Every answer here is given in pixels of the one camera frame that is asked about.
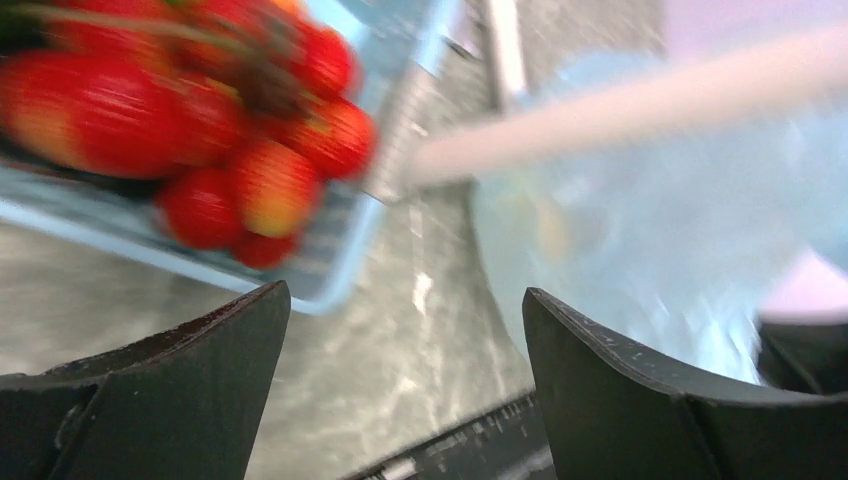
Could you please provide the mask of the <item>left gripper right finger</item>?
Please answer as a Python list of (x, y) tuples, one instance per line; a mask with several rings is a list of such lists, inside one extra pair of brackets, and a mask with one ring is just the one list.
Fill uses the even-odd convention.
[(562, 479), (843, 479), (847, 398), (686, 364), (530, 288), (536, 394)]

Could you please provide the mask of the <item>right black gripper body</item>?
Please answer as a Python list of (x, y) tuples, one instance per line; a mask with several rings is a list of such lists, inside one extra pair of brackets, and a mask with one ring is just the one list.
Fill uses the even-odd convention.
[(816, 395), (847, 391), (847, 325), (776, 324), (759, 328), (757, 370), (771, 386)]

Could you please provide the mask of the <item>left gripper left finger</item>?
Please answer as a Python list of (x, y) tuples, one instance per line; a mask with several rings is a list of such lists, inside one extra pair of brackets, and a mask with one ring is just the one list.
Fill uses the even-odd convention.
[(5, 479), (241, 479), (291, 314), (282, 281), (38, 375), (1, 379)]

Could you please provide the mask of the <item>light blue plastic bag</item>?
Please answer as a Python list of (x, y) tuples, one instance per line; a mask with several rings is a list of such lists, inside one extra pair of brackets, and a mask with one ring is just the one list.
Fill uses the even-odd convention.
[(481, 176), (471, 221), (510, 339), (541, 288), (661, 353), (758, 383), (756, 309), (847, 243), (847, 98)]

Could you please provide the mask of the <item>red fake fruit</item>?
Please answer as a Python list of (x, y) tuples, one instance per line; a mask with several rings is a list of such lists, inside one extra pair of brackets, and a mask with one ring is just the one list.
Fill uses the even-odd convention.
[(5, 1), (1, 136), (59, 177), (153, 191), (179, 246), (254, 270), (300, 247), (378, 141), (358, 57), (301, 1)]

